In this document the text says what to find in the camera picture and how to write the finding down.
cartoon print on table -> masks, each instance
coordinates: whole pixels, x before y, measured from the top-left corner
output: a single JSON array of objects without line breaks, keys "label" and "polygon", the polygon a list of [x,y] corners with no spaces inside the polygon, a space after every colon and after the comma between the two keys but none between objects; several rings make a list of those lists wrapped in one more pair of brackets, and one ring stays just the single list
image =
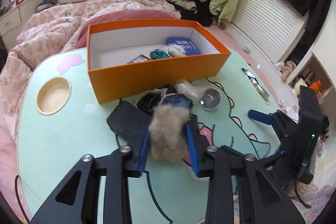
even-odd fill
[{"label": "cartoon print on table", "polygon": [[57,66],[59,74],[62,75],[66,73],[71,66],[78,66],[85,62],[79,54],[70,54],[64,57]]},{"label": "cartoon print on table", "polygon": [[[226,94],[220,83],[203,79],[193,82],[193,85],[216,88],[221,94],[218,108],[206,111],[200,104],[196,104],[192,110],[198,116],[199,133],[207,138],[210,145],[217,147],[227,145],[244,154],[252,153],[258,158],[267,156],[270,144],[258,142],[253,134],[247,135],[239,117],[231,116],[235,102]],[[116,141],[119,147],[125,145],[125,142],[117,136]],[[150,197],[164,218],[163,221],[170,224],[197,223],[204,218],[208,199],[208,179],[198,179],[192,174],[188,155],[181,162],[154,160],[149,156],[143,176],[146,176]],[[232,188],[234,192],[235,180],[232,181]],[[199,208],[195,215],[183,214],[192,211],[192,208]]]}]

drawer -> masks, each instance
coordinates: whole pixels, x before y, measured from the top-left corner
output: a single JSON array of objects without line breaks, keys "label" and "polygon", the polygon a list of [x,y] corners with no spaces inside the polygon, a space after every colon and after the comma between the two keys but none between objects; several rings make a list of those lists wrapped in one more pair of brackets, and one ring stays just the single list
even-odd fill
[{"label": "drawer", "polygon": [[0,18],[0,34],[4,35],[10,30],[21,24],[21,16],[18,8],[9,12],[4,17]]}]

open cardboard box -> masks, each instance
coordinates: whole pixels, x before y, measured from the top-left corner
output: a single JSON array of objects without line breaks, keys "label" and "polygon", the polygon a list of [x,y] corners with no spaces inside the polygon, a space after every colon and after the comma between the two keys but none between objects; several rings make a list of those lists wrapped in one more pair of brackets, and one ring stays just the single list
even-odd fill
[{"label": "open cardboard box", "polygon": [[[143,54],[163,48],[168,37],[187,37],[201,55],[130,63]],[[146,90],[215,76],[230,51],[204,27],[177,19],[131,19],[90,25],[87,68],[100,104],[140,94]]]}]

floor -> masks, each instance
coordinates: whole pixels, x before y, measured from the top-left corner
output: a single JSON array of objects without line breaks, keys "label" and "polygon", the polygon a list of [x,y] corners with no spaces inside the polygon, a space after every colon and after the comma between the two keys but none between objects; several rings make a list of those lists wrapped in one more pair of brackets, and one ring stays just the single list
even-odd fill
[{"label": "floor", "polygon": [[[251,65],[251,68],[263,81],[278,104],[286,106],[289,109],[293,106],[298,107],[298,100],[291,92],[289,86],[282,82],[281,73],[246,35],[233,26],[227,26],[225,30],[222,30],[212,25],[207,29],[225,46],[238,52]],[[251,52],[249,54],[245,53],[242,47],[248,47]]]}]

white cabinet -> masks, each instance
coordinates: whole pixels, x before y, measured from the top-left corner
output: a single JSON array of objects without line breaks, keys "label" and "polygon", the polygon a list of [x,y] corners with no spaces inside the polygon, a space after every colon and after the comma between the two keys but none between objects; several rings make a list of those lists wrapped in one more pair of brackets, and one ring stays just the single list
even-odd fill
[{"label": "white cabinet", "polygon": [[0,34],[7,51],[16,45],[16,37],[21,33],[24,25],[35,13],[41,0],[25,0],[10,12],[0,17]]}]

